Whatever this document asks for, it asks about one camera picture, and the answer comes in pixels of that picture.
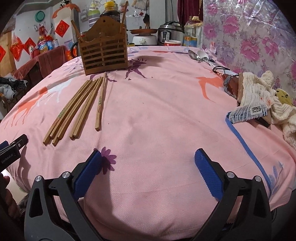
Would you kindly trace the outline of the left hand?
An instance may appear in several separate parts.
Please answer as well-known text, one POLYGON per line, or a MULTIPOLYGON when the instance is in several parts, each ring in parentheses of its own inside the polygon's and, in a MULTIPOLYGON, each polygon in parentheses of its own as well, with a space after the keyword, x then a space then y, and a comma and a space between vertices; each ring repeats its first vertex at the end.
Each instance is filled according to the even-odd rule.
POLYGON ((7 189, 7 186, 9 183, 10 183, 10 177, 4 176, 1 173, 1 189, 3 190, 1 197, 5 201, 9 216, 12 218, 17 218, 17 217, 20 217, 20 209, 15 199, 13 198, 12 193, 10 192, 10 190, 7 189))

